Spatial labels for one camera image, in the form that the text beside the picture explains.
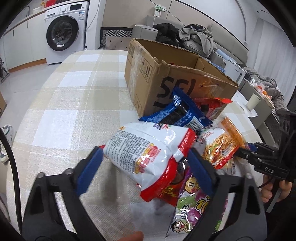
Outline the person's left hand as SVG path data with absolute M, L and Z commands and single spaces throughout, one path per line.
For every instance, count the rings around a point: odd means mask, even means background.
M 131 235 L 120 238 L 118 241 L 143 241 L 144 234 L 142 232 L 134 232 Z

